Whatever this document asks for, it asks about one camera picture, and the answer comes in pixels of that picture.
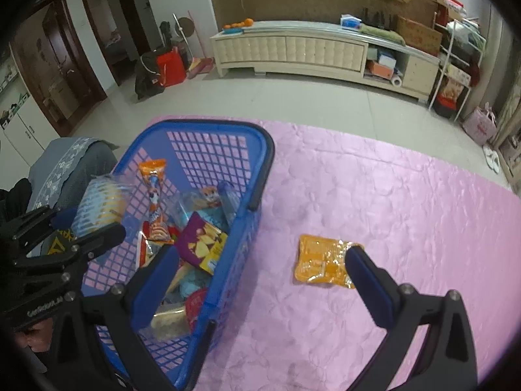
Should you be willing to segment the operator left hand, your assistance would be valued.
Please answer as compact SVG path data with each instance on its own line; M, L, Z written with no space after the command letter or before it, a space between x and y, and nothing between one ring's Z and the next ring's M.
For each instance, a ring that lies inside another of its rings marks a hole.
M14 335L15 342L20 349L29 348L34 353L47 352L51 346L54 321L48 318L32 326L25 331Z

